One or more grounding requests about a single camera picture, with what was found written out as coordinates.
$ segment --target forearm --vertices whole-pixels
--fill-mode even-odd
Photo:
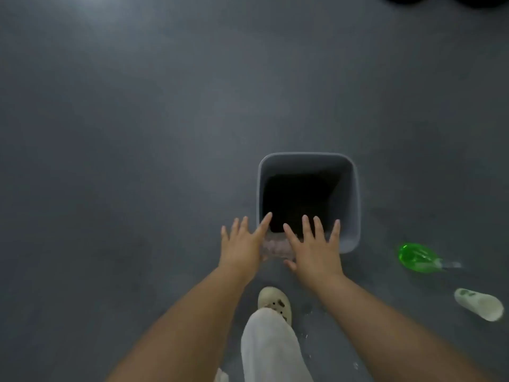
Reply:
[[[446,342],[346,277],[324,281],[316,293],[376,381],[487,381]]]
[[[108,381],[213,381],[245,279],[216,269],[161,316]]]

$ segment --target leg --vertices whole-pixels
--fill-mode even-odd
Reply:
[[[288,299],[285,300],[288,310]],[[291,322],[291,313],[287,321]],[[287,321],[280,311],[271,308],[260,308],[251,315],[241,340],[245,382],[313,382]]]

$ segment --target person's right arm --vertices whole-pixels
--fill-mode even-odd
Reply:
[[[486,382],[463,355],[420,324],[385,305],[343,275],[339,220],[329,242],[318,217],[315,237],[302,217],[304,242],[285,224],[296,255],[285,264],[318,296],[348,336],[377,382]]]

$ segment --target trash can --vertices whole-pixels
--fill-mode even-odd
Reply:
[[[258,166],[257,223],[273,213],[269,236],[290,225],[302,239],[302,215],[318,216],[328,238],[341,220],[340,252],[360,241],[360,198],[357,169],[350,158],[335,153],[274,153]]]

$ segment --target person's left arm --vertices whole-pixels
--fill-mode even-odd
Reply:
[[[233,314],[260,265],[260,243],[272,213],[250,234],[236,218],[221,228],[219,266],[161,316],[115,367],[108,382],[214,380]]]

